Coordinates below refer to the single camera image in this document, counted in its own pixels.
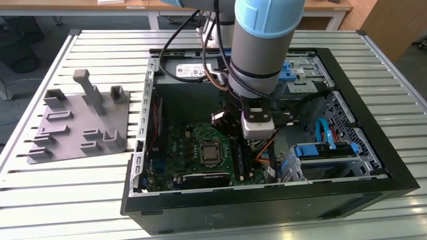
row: open computer tower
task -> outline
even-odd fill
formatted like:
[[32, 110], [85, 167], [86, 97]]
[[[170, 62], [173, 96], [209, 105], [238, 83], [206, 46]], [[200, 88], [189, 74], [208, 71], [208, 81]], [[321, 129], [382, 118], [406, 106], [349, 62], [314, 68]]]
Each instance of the open computer tower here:
[[[272, 143], [220, 131], [229, 94], [164, 75], [158, 53], [121, 201], [121, 214], [149, 234], [340, 218], [418, 188], [328, 49], [288, 51], [272, 95], [304, 104], [292, 122], [276, 118]], [[217, 49], [206, 55], [221, 79]], [[168, 50], [165, 69], [196, 79], [200, 56], [200, 49]]]

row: white desk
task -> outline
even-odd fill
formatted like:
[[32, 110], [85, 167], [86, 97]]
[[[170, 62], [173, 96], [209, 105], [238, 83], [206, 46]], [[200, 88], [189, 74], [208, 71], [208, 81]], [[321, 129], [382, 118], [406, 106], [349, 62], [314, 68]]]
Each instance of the white desk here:
[[[101, 92], [130, 91], [126, 148], [134, 147], [149, 48], [161, 48], [173, 31], [84, 30], [69, 36], [0, 155], [0, 239], [124, 240], [148, 237], [120, 215], [130, 152], [36, 165], [24, 157], [45, 110], [46, 89], [82, 93], [72, 74], [88, 69]], [[182, 31], [172, 48], [198, 48]], [[188, 234], [185, 239], [366, 240], [427, 236], [427, 104], [366, 37], [352, 31], [296, 31], [290, 47], [329, 48], [420, 189], [346, 218]], [[161, 237], [176, 239], [177, 236]]]

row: light blue robot arm cap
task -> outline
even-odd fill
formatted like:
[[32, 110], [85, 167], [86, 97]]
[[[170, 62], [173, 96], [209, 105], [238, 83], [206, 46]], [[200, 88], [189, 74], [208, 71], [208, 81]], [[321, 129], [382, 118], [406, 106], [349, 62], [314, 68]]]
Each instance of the light blue robot arm cap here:
[[182, 8], [181, 0], [160, 0], [165, 4]]
[[300, 23], [305, 0], [236, 0], [234, 19], [242, 29], [262, 39], [292, 32]]

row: table leg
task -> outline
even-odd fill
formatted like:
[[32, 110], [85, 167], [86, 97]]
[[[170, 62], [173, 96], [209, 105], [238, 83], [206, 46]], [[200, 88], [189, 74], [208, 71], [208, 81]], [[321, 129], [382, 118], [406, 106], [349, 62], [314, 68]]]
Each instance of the table leg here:
[[148, 11], [146, 12], [148, 22], [149, 22], [149, 29], [158, 30], [158, 11]]
[[62, 17], [61, 16], [52, 16], [56, 26], [62, 25]]
[[345, 11], [334, 11], [333, 16], [330, 18], [330, 21], [328, 22], [328, 25], [325, 27], [326, 31], [336, 31], [340, 28], [340, 25], [342, 23], [344, 17], [345, 17]]

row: wire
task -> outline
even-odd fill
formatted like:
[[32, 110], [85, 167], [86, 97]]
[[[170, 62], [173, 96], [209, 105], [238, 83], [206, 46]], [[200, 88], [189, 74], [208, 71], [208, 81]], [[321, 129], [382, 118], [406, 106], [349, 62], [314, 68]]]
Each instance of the wire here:
[[13, 82], [9, 82], [8, 84], [5, 84], [5, 86], [10, 86], [12, 84], [16, 84], [16, 83], [22, 82], [22, 81], [33, 81], [33, 80], [40, 80], [40, 81], [42, 81], [41, 78], [25, 78], [25, 79], [20, 79], [20, 80], [16, 80], [16, 81], [13, 81]]
[[148, 148], [148, 152], [152, 151], [153, 145], [154, 145], [154, 141], [156, 141], [156, 137], [157, 137], [157, 106], [154, 101], [152, 101], [152, 112], [153, 112], [153, 138], [149, 144], [149, 148]]
[[212, 34], [214, 24], [210, 25], [209, 30], [205, 35], [205, 39], [202, 41], [202, 34], [200, 33], [200, 41], [201, 41], [201, 59], [202, 59], [202, 69], [206, 76], [206, 79], [212, 83], [212, 85], [221, 91], [226, 92], [226, 87], [221, 86], [221, 84], [214, 80], [212, 73], [209, 72], [208, 65], [206, 65], [206, 47], [208, 47], [208, 41]]
[[20, 120], [14, 120], [14, 121], [10, 121], [10, 122], [6, 122], [6, 123], [0, 123], [0, 126], [5, 126], [5, 125], [10, 125], [10, 124], [14, 124], [17, 123]]
[[269, 164], [269, 160], [268, 159], [257, 159], [256, 162], [260, 162], [260, 163], [266, 163]]
[[210, 20], [210, 16], [212, 16], [212, 12], [209, 11], [208, 12], [208, 16], [205, 18], [205, 22], [204, 22], [204, 27], [201, 29], [201, 33], [204, 34], [208, 30], [208, 25], [209, 25], [209, 20]]
[[196, 10], [190, 16], [186, 18], [186, 20], [182, 22], [182, 24], [178, 26], [176, 32], [173, 33], [173, 35], [170, 36], [170, 38], [166, 40], [164, 47], [161, 49], [160, 52], [160, 56], [158, 56], [158, 61], [160, 61], [160, 70], [164, 72], [165, 75], [168, 75], [170, 78], [173, 78], [174, 80], [184, 82], [184, 83], [202, 83], [202, 80], [206, 78], [206, 76], [200, 77], [198, 79], [185, 79], [181, 77], [174, 76], [172, 73], [169, 73], [166, 71], [166, 69], [164, 68], [164, 55], [165, 55], [165, 50], [168, 49], [168, 46], [170, 45], [173, 39], [176, 38], [176, 36], [178, 35], [178, 33], [181, 32], [181, 30], [184, 29], [184, 27], [186, 26], [188, 22], [194, 18], [194, 16], [197, 15], [197, 13], [200, 12], [200, 10]]
[[205, 11], [200, 11], [198, 12], [198, 21], [197, 21], [197, 28], [201, 27], [201, 18], [202, 18], [202, 15], [205, 14]]
[[286, 103], [284, 103], [278, 98], [274, 98], [273, 96], [262, 93], [261, 91], [253, 89], [242, 80], [241, 78], [237, 76], [237, 74], [234, 73], [233, 69], [229, 67], [228, 61], [226, 61], [226, 57], [225, 57], [225, 51], [224, 51], [224, 45], [222, 45], [222, 38], [221, 38], [221, 27], [220, 27], [220, 14], [218, 14], [218, 10], [217, 8], [214, 8], [214, 13], [216, 13], [216, 33], [217, 33], [217, 45], [218, 45], [218, 51], [220, 51], [220, 55], [221, 55], [221, 60], [224, 62], [224, 65], [228, 69], [228, 73], [232, 76], [232, 79], [237, 82], [237, 84], [252, 94], [268, 99], [272, 102], [276, 102], [278, 105], [281, 105], [293, 115], [293, 117], [296, 118], [297, 116], [297, 111], [296, 109]]
[[260, 156], [262, 155], [262, 152], [264, 152], [265, 149], [268, 148], [269, 144], [272, 144], [272, 142], [274, 141], [276, 136], [277, 136], [277, 135], [274, 134], [274, 135], [270, 137], [268, 143], [266, 143], [265, 146], [261, 148], [261, 150], [260, 150], [260, 152], [258, 152], [258, 154], [256, 155], [256, 158], [254, 158], [256, 161], [260, 159]]
[[8, 96], [8, 87], [6, 87], [5, 81], [2, 80], [1, 77], [0, 77], [0, 81], [1, 81], [1, 84], [2, 84], [2, 86], [4, 86], [5, 100], [6, 100], [9, 103], [13, 103], [14, 100], [9, 99], [9, 96]]
[[333, 128], [329, 126], [328, 129], [332, 132], [332, 136], [333, 136], [334, 142], [341, 142], [341, 138], [338, 137], [338, 135], [337, 135], [336, 131], [333, 130]]

